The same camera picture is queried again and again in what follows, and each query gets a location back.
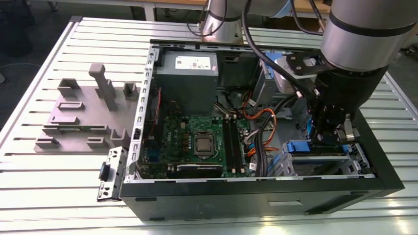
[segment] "metal bracket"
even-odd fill
[[[294,170],[293,155],[286,154],[281,156],[279,161],[274,164],[272,169],[268,171],[267,176],[298,176]]]
[[[314,82],[317,79],[317,74],[302,75],[302,76],[297,75],[289,66],[286,58],[287,57],[278,58],[274,62],[278,64],[278,66],[281,66],[293,75],[293,77],[295,79],[310,78],[311,81]],[[275,80],[276,87],[282,93],[294,93],[295,92],[290,82],[276,71],[274,71],[274,80]]]
[[[337,169],[341,169],[345,175],[359,175],[361,166],[358,161],[347,160],[343,164],[338,165]]]
[[[321,50],[311,50],[290,54],[286,57],[286,61],[295,75],[303,76],[310,74],[319,74],[322,72],[337,69],[337,67],[334,67],[326,60],[322,61],[322,64],[313,64],[311,62],[306,62],[311,59],[319,60],[322,57],[323,55]]]
[[[127,159],[127,150],[123,147],[112,148],[100,168],[100,188],[98,202],[120,201],[119,192],[123,183],[123,173]]]
[[[351,124],[350,114],[346,115],[345,130],[346,130],[347,142],[353,142],[355,140],[355,136],[354,136],[354,132],[353,132],[353,124]]]
[[[374,173],[374,169],[370,166],[369,160],[366,158],[365,152],[358,143],[350,146],[351,151],[349,151],[349,157],[351,160],[357,161],[361,166],[361,173]]]
[[[262,68],[259,79],[255,85],[251,99],[255,101],[252,111],[256,112],[260,104],[266,104],[276,92],[275,82],[270,76],[267,66],[263,61],[259,61]]]

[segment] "slotted metal table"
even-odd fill
[[[321,44],[321,37],[294,31],[252,28],[251,32],[259,45],[318,48]],[[405,190],[327,215],[198,221],[142,222],[123,202],[98,203],[106,155],[36,153],[35,139],[60,95],[60,80],[75,78],[80,85],[95,85],[88,75],[92,62],[106,65],[114,86],[126,81],[142,86],[150,39],[199,40],[182,23],[95,18],[68,23],[0,132],[0,232],[418,234],[418,112],[389,74],[361,111]]]

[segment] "black cable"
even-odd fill
[[[200,11],[199,22],[203,20],[202,18],[203,18],[203,14],[204,14],[204,9],[206,9],[206,7],[207,7],[207,5],[208,5],[208,2],[210,2],[210,0],[207,0],[207,2],[204,3],[203,9],[202,9],[202,11]],[[191,12],[191,10],[187,10],[186,15],[182,17],[182,19],[178,20],[178,22],[179,22],[180,20],[184,20],[184,19],[187,18],[190,12]]]
[[[196,32],[194,32],[194,31],[191,30],[190,25],[188,25],[188,22],[187,22],[186,25],[187,25],[188,31],[192,33],[192,35],[195,35],[195,36],[198,36],[198,37],[207,37],[207,36],[212,35],[215,32],[218,32],[218,30],[220,29],[220,27],[222,27],[222,25],[223,25],[223,23],[224,23],[224,20],[226,20],[226,18],[227,18],[227,9],[228,9],[228,0],[224,0],[224,14],[223,14],[222,22],[220,22],[218,28],[216,28],[212,32],[210,32],[208,34],[203,34],[203,32],[202,32],[203,27],[200,27],[200,28],[202,28],[200,34],[198,34]]]
[[[293,94],[285,99],[282,99],[274,108],[274,113],[278,114],[281,110],[283,109],[283,107],[297,98],[298,96]],[[264,122],[262,126],[259,127],[259,132],[256,133],[255,138],[254,138],[255,152],[258,156],[255,173],[256,175],[259,175],[259,177],[267,176],[267,155],[266,155],[266,150],[264,150],[264,145],[263,145],[263,131],[266,129],[267,123],[270,122],[271,118],[272,118],[271,115],[268,115],[268,117],[264,119]]]
[[[298,28],[307,34],[322,36],[323,35],[322,32],[309,31],[306,28],[303,28],[303,26],[301,25],[301,22],[299,22],[298,14],[297,14],[295,1],[290,0],[290,3],[291,3],[291,6],[293,6],[293,15],[294,15],[294,19],[295,19],[295,23],[298,25]]]
[[[323,20],[314,0],[309,0],[309,3],[311,4],[311,7],[313,7],[313,10],[314,10],[314,13],[315,13],[315,16],[317,16],[318,20]]]
[[[230,93],[228,92],[224,93],[224,99],[226,99],[228,105],[231,106],[232,110],[236,112],[236,115],[240,117],[239,110],[238,110],[238,108],[235,108],[235,106],[230,100]]]
[[[306,98],[311,98],[315,96],[314,92],[309,90],[299,81],[293,77],[293,75],[281,67],[278,64],[264,55],[264,53],[259,50],[256,47],[252,37],[248,30],[248,24],[247,24],[247,13],[251,6],[251,0],[247,0],[244,12],[242,14],[242,27],[243,31],[247,37],[248,45],[254,51],[254,53],[258,55],[258,57],[262,59],[262,61],[286,78],[286,80],[291,83],[294,87],[302,92]]]
[[[281,102],[278,103],[278,105],[274,108],[274,113],[278,114],[281,112],[281,110],[283,109],[283,107],[294,100],[297,99],[298,96],[295,94],[287,96],[285,99],[281,100]],[[263,125],[262,125],[262,129],[264,130],[267,127],[267,123],[270,122],[271,116],[268,116],[264,119]]]
[[[191,12],[191,10],[187,10],[184,16],[180,19],[178,19],[178,22],[180,22],[182,20],[184,20],[187,18],[190,12]]]
[[[240,97],[240,100],[242,102],[244,102],[247,100],[247,96],[250,95],[250,91],[246,91],[243,94],[242,94],[242,97]]]
[[[219,109],[219,111],[222,111],[223,113],[226,113],[226,114],[228,114],[228,115],[234,115],[234,114],[235,114],[234,112],[231,112],[230,110],[227,110],[227,109],[224,108],[224,106],[223,106],[220,103],[214,102],[214,105],[215,105],[215,107]]]

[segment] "orange wire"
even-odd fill
[[[274,147],[266,147],[266,151],[276,151],[279,150],[278,148],[274,148]],[[248,157],[251,157],[252,155],[255,154],[255,148],[252,148],[250,151],[248,151]]]
[[[268,136],[268,139],[267,139],[267,141],[264,142],[264,146],[267,146],[267,145],[270,144],[271,140],[272,140],[274,133],[275,133],[275,127],[276,127],[275,113],[274,113],[272,109],[262,109],[255,115],[252,115],[252,116],[247,115],[244,107],[246,107],[246,105],[247,105],[247,103],[248,103],[248,100],[250,100],[250,98],[251,98],[251,95],[252,95],[252,92],[250,92],[248,98],[247,98],[246,102],[242,104],[242,113],[243,113],[244,117],[246,117],[247,119],[250,119],[250,120],[254,120],[254,119],[259,118],[259,116],[260,116],[264,112],[270,112],[271,115],[272,115],[274,127],[272,127],[271,134],[270,134],[270,136]]]

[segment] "metal frame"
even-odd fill
[[[56,11],[52,8],[53,4],[48,0],[37,0],[47,1],[51,10]],[[175,4],[175,3],[164,3],[164,2],[152,2],[152,1],[136,1],[136,0],[59,0],[57,2],[68,2],[68,3],[86,3],[86,4],[102,4],[102,5],[118,5],[118,6],[136,6],[143,7],[146,11],[146,20],[155,21],[155,9],[156,8],[174,8],[174,9],[184,9],[184,10],[196,10],[202,11],[202,5],[194,4]]]
[[[403,93],[401,87],[398,86],[398,84],[395,83],[391,75],[389,74],[389,72],[385,74],[385,79],[387,81],[387,84],[390,85],[393,91],[395,92],[395,94],[398,95],[398,97],[401,98],[402,102],[406,105],[406,109],[410,111],[410,113],[414,116],[414,120],[418,121],[418,109],[415,107],[415,105],[411,103],[410,99],[407,98],[406,94]]]
[[[146,75],[146,82],[148,82],[152,77],[154,62],[155,59],[159,58],[160,47],[175,48],[176,51],[179,48],[183,48],[184,50],[203,50],[211,52],[243,51],[247,48],[246,46],[215,43],[152,41],[146,65],[146,73],[148,73],[148,75]],[[285,47],[275,47],[272,50],[281,51],[290,49]],[[146,102],[139,104],[138,117],[135,118],[139,118],[142,121],[135,125],[134,130],[139,129],[142,131],[142,135],[147,113],[150,83],[146,83],[146,86],[143,87],[142,95],[146,97]],[[196,213],[195,211],[191,212],[192,214],[188,215],[190,217],[184,217],[180,212],[182,210],[179,210],[179,205],[188,203],[190,207],[199,207],[199,205],[203,205],[208,200],[208,196],[214,198],[216,197],[216,201],[207,202],[212,204],[212,210],[207,212],[204,209],[196,209],[196,211],[207,213],[204,216],[208,216],[210,218],[216,218],[216,216],[222,215],[220,205],[224,200],[246,201],[248,195],[255,195],[252,198],[254,204],[259,204],[263,197],[275,197],[276,200],[285,200],[285,197],[286,200],[289,200],[289,197],[283,195],[289,196],[290,194],[293,195],[293,198],[299,198],[302,202],[310,204],[313,203],[313,200],[306,198],[309,193],[318,193],[319,195],[322,192],[335,193],[335,195],[333,195],[329,199],[329,202],[315,202],[315,206],[311,206],[309,210],[303,208],[303,212],[307,213],[331,213],[365,200],[366,198],[386,196],[403,189],[403,184],[390,165],[386,154],[379,147],[379,143],[373,135],[361,112],[357,115],[354,124],[362,135],[361,145],[369,162],[374,166],[374,175],[365,174],[346,176],[350,174],[343,171],[345,175],[339,175],[341,178],[337,176],[293,177],[293,174],[285,174],[286,177],[226,178],[222,182],[216,179],[135,179],[136,161],[143,151],[140,136],[139,140],[131,141],[124,183],[119,194],[120,199],[127,203],[128,207],[134,210],[142,220],[171,220],[202,218],[202,215],[199,217],[199,215],[194,214]],[[230,211],[232,216],[248,216],[246,213],[248,212],[244,210]],[[260,208],[258,213],[266,216],[270,215],[271,211]]]

